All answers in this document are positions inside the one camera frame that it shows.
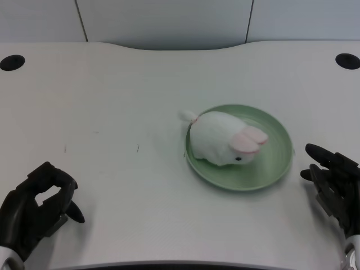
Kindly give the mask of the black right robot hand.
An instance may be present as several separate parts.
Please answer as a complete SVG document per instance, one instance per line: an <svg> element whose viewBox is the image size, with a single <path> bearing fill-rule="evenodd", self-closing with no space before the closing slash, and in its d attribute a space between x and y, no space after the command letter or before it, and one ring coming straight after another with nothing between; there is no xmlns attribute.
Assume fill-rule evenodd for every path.
<svg viewBox="0 0 360 270"><path fill-rule="evenodd" d="M339 152L308 143L306 153L317 163L300 176L313 182L316 200L328 216L337 219L344 236L359 234L359 164Z"/></svg>

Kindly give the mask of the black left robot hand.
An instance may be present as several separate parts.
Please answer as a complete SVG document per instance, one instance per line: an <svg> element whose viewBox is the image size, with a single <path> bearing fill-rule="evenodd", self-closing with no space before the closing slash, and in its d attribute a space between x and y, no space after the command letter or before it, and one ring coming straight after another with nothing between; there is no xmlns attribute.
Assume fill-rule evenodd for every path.
<svg viewBox="0 0 360 270"><path fill-rule="evenodd" d="M1 249L25 262L39 242L52 236L69 218L84 223L73 202L75 179L45 162L10 191L1 205Z"/></svg>

